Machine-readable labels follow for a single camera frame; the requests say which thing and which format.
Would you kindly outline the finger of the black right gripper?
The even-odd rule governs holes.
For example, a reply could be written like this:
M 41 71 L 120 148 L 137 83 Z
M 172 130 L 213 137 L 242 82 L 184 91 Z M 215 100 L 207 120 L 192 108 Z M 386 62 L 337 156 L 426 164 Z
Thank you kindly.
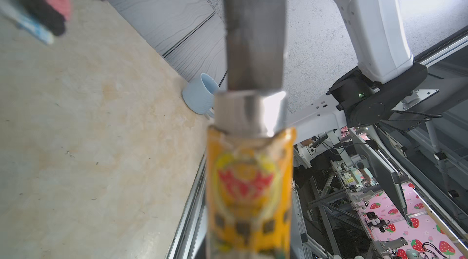
M 26 10 L 54 36 L 62 36 L 65 33 L 65 17 L 45 0 L 26 0 Z

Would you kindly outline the small sickle wooden handle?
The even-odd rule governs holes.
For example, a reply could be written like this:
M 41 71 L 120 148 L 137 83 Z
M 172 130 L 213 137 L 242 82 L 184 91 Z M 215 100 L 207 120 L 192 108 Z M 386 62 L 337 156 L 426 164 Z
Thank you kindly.
M 283 90 L 286 0 L 224 0 L 227 89 L 208 128 L 209 259 L 287 259 L 296 131 Z

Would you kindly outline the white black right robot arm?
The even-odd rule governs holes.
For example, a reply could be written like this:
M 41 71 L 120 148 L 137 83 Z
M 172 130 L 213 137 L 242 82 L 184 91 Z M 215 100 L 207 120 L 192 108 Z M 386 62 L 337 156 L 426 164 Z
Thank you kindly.
M 295 127 L 301 142 L 392 115 L 427 76 L 408 47 L 398 0 L 334 1 L 358 65 L 313 105 L 287 115 L 282 88 L 286 0 L 224 0 L 228 89 L 215 95 L 212 132 L 272 138 Z

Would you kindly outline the light blue ceramic mug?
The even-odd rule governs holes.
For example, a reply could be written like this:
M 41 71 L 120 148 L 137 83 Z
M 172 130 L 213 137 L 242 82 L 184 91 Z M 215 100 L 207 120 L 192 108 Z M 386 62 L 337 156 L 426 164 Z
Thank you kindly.
M 219 91 L 216 81 L 208 74 L 202 73 L 183 89 L 182 97 L 193 112 L 214 118 L 213 99 Z

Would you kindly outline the aluminium mounting rail base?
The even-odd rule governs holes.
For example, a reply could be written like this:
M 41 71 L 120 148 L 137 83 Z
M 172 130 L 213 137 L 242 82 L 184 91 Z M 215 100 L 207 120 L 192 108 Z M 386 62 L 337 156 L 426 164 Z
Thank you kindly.
M 202 156 L 167 259 L 205 259 L 208 211 L 206 206 L 207 154 Z

